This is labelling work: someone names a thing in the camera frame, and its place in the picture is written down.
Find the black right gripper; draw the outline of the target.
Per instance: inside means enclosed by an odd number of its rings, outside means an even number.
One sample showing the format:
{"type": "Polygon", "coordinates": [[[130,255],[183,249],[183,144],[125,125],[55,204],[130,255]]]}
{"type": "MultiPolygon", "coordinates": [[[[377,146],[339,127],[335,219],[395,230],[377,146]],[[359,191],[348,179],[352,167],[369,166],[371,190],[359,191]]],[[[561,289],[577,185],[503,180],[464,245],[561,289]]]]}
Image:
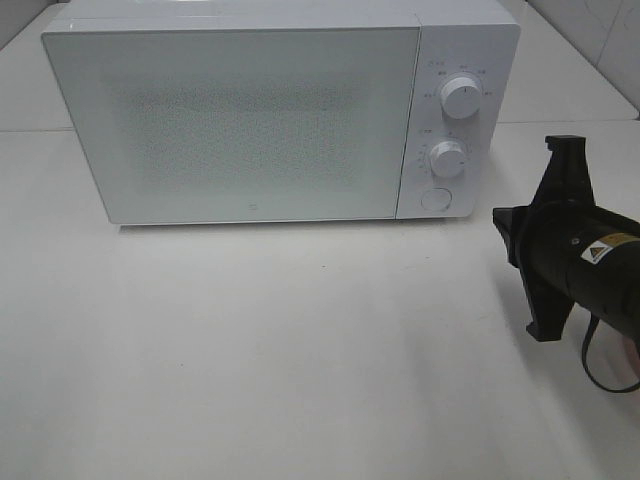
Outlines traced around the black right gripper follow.
{"type": "Polygon", "coordinates": [[[492,210],[526,294],[526,331],[538,342],[559,341],[578,304],[637,342],[639,223],[596,207],[585,137],[549,135],[545,143],[551,157],[532,200],[537,210],[492,210]]]}

